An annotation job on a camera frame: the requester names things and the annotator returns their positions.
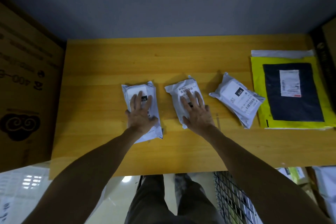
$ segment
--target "cardboard box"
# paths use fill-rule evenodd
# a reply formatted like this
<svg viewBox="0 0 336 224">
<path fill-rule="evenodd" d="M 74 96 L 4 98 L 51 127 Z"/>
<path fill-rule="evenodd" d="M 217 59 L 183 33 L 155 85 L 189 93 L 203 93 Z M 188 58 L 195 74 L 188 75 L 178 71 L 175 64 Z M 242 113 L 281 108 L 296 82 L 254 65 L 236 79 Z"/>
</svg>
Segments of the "cardboard box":
<svg viewBox="0 0 336 224">
<path fill-rule="evenodd" d="M 0 3 L 0 172 L 50 160 L 64 50 Z"/>
</svg>

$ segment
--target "wooden table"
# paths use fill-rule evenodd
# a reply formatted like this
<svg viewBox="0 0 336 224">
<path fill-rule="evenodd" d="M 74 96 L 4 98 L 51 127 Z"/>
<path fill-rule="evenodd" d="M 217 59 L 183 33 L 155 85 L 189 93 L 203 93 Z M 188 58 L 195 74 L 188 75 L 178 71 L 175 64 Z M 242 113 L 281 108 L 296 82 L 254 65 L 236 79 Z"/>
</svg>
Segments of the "wooden table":
<svg viewBox="0 0 336 224">
<path fill-rule="evenodd" d="M 164 86 L 198 82 L 215 123 L 226 136 L 273 167 L 336 164 L 336 132 L 251 129 L 208 94 L 224 72 L 253 89 L 251 50 L 307 50 L 306 35 L 251 35 L 68 41 L 50 178 L 90 150 L 120 135 L 127 108 L 121 84 L 152 80 L 163 139 L 138 143 L 115 176 L 226 170 L 213 148 L 184 130 Z"/>
</svg>

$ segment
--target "wire basket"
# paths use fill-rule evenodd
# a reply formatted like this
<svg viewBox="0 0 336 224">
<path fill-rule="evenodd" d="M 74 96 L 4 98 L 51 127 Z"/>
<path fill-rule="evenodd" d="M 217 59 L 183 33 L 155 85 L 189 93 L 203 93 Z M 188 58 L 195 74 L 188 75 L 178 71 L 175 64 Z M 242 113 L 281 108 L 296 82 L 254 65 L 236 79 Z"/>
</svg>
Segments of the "wire basket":
<svg viewBox="0 0 336 224">
<path fill-rule="evenodd" d="M 218 210 L 227 224 L 262 224 L 251 200 L 228 171 L 214 172 Z"/>
</svg>

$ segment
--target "leg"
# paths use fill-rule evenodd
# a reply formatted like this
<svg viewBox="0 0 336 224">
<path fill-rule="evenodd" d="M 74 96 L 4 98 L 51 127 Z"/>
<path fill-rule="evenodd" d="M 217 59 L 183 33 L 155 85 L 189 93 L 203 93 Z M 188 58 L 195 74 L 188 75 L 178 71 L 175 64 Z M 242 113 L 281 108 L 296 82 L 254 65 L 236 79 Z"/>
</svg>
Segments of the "leg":
<svg viewBox="0 0 336 224">
<path fill-rule="evenodd" d="M 177 215 L 186 216 L 195 223 L 225 224 L 216 207 L 208 200 L 203 187 L 187 174 L 175 175 Z"/>
<path fill-rule="evenodd" d="M 151 224 L 173 218 L 165 202 L 163 175 L 146 175 L 128 209 L 125 224 Z"/>
</svg>

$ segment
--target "left hand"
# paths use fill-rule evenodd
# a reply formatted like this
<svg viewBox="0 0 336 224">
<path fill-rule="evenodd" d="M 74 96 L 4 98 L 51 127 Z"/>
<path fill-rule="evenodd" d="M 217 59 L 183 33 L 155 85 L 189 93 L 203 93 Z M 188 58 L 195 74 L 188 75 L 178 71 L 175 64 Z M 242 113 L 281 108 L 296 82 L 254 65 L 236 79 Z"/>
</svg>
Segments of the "left hand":
<svg viewBox="0 0 336 224">
<path fill-rule="evenodd" d="M 148 97 L 147 103 L 144 107 L 141 107 L 141 97 L 142 91 L 138 95 L 134 95 L 131 99 L 130 106 L 131 112 L 129 110 L 125 111 L 128 117 L 128 128 L 133 128 L 137 132 L 144 135 L 147 133 L 159 120 L 157 117 L 149 118 L 147 111 L 152 104 L 152 96 Z"/>
</svg>

